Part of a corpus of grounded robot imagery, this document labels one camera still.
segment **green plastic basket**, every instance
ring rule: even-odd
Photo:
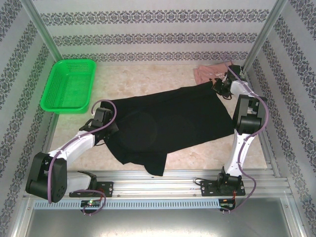
[[[96,63],[90,59],[61,60],[53,66],[40,100],[43,110],[82,114],[89,108]]]

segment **black t-shirt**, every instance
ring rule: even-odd
[[[140,164],[163,175],[168,153],[233,134],[212,83],[114,100],[119,131],[106,142],[122,164]],[[113,109],[109,103],[101,107]]]

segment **table surface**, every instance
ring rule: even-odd
[[[90,109],[100,99],[119,99],[174,90],[196,85],[193,68],[198,65],[99,66],[91,94],[90,107],[85,114],[59,115],[51,150],[69,141],[86,121],[92,118]],[[219,97],[233,116],[237,99]],[[229,159],[234,136],[224,137],[168,154],[166,170],[221,169]],[[258,137],[252,142],[244,168],[267,168]],[[145,170],[132,163],[121,164],[106,145],[86,151],[69,170]]]

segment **pink garment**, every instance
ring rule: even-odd
[[[198,68],[193,69],[194,78],[197,85],[206,83],[210,79],[215,83],[215,78],[224,79],[227,68],[224,63],[210,65],[210,66],[199,66]]]

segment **patterned wallpaper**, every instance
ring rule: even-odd
[[[243,63],[275,0],[33,2],[64,58],[130,65]]]
[[[51,113],[39,105],[53,58],[19,0],[0,0],[0,236],[10,233]]]
[[[316,59],[312,0],[289,0],[248,76],[268,99],[269,142],[308,236],[316,236]]]

